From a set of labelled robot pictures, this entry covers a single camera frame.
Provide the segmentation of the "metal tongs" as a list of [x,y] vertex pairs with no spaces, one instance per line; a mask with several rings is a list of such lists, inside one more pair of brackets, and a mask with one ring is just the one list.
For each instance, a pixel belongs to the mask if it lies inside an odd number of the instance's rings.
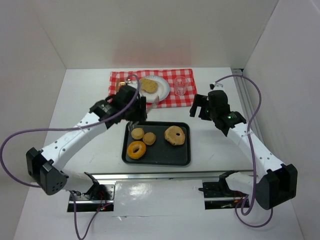
[[[159,101],[160,101],[160,97],[159,97],[159,95],[157,95],[156,98],[154,99],[153,103],[146,108],[146,116],[148,116],[148,113],[149,113],[152,109],[154,109],[154,108],[156,107],[156,105],[159,103]],[[130,121],[130,122],[128,123],[127,129],[128,129],[129,131],[132,131],[132,130],[135,128],[135,126],[136,126],[137,124],[139,124],[140,122],[141,122],[140,120],[135,121],[135,122]]]

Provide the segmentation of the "speckled bread slice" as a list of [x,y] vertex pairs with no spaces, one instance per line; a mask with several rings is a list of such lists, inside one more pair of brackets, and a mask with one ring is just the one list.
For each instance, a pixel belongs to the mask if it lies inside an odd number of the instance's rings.
[[148,78],[140,79],[141,89],[147,93],[155,93],[158,89],[158,83]]

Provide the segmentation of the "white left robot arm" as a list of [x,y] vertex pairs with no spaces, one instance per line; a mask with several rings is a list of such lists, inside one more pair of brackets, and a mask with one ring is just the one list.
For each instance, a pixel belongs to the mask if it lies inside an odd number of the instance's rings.
[[96,102],[75,130],[68,131],[41,150],[34,147],[28,150],[28,173],[48,196],[66,190],[92,199],[105,192],[106,188],[88,172],[64,171],[68,161],[91,140],[121,120],[138,123],[146,119],[146,97],[141,96],[136,88],[124,85],[116,94]]

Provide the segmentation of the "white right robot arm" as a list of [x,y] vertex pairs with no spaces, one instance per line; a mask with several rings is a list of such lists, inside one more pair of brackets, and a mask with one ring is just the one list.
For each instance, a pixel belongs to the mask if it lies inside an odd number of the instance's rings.
[[253,176],[228,171],[219,176],[222,191],[238,191],[250,195],[264,209],[270,210],[297,194],[298,170],[293,164],[284,164],[251,131],[246,119],[232,111],[223,90],[212,90],[208,95],[196,94],[190,116],[200,108],[199,118],[212,121],[215,127],[232,140],[252,161]]

